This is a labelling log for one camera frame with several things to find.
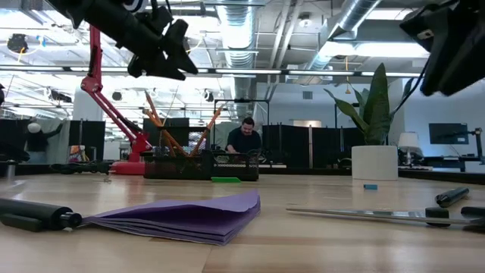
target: wooden table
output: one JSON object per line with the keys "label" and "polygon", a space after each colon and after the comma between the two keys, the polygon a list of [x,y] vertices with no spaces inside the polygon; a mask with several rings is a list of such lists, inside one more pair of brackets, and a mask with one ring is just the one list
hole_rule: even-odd
{"label": "wooden table", "polygon": [[[290,214],[288,206],[326,209],[423,209],[436,194],[464,184],[401,179],[363,190],[350,177],[262,175],[257,183],[143,180],[99,174],[0,180],[2,197],[70,206],[92,215],[159,199],[209,199],[258,188],[261,215],[227,246],[138,237],[98,228],[30,233],[0,225],[0,272],[483,272],[485,234],[463,227],[356,221]],[[485,206],[470,185],[461,206]]]}

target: potted plant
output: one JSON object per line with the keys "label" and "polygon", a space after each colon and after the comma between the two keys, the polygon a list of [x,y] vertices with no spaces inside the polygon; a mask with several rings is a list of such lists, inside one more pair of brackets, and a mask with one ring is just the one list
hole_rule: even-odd
{"label": "potted plant", "polygon": [[366,146],[352,147],[352,178],[363,180],[397,180],[397,147],[386,146],[394,114],[411,94],[412,79],[404,88],[399,105],[390,111],[386,68],[380,64],[371,82],[371,88],[359,92],[354,89],[359,103],[358,112],[348,102],[337,99],[332,92],[325,91],[335,100],[340,111],[348,115],[364,134]]}

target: green object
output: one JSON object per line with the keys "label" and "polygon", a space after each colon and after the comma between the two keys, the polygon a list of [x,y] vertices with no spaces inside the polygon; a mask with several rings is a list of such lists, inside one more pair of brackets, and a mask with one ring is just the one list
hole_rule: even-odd
{"label": "green object", "polygon": [[237,177],[211,177],[211,179],[215,183],[241,183]]}
{"label": "green object", "polygon": [[[413,79],[408,80],[402,94],[402,100],[411,92]],[[337,99],[332,92],[324,89],[335,101],[343,114],[354,121],[357,128],[364,134],[367,145],[384,145],[389,134],[394,115],[399,105],[392,111],[389,106],[389,87],[387,85],[386,68],[380,64],[372,78],[371,89],[364,89],[361,93],[354,89],[359,103],[359,113],[348,102]]]}

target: computer monitor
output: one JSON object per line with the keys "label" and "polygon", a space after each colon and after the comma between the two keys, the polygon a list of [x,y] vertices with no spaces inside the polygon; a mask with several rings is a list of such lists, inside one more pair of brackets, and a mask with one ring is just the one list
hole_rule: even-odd
{"label": "computer monitor", "polygon": [[468,144],[467,124],[430,124],[431,144]]}

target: black cylinder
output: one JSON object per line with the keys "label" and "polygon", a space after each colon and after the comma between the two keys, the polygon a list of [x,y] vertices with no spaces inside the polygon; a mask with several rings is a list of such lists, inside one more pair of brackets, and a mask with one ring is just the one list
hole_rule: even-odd
{"label": "black cylinder", "polygon": [[449,190],[445,193],[438,194],[435,200],[438,206],[448,208],[453,203],[467,196],[469,192],[470,190],[467,187],[459,187],[454,190]]}
{"label": "black cylinder", "polygon": [[37,219],[43,229],[59,231],[79,225],[82,218],[72,209],[63,206],[0,198],[0,215],[16,215]]}

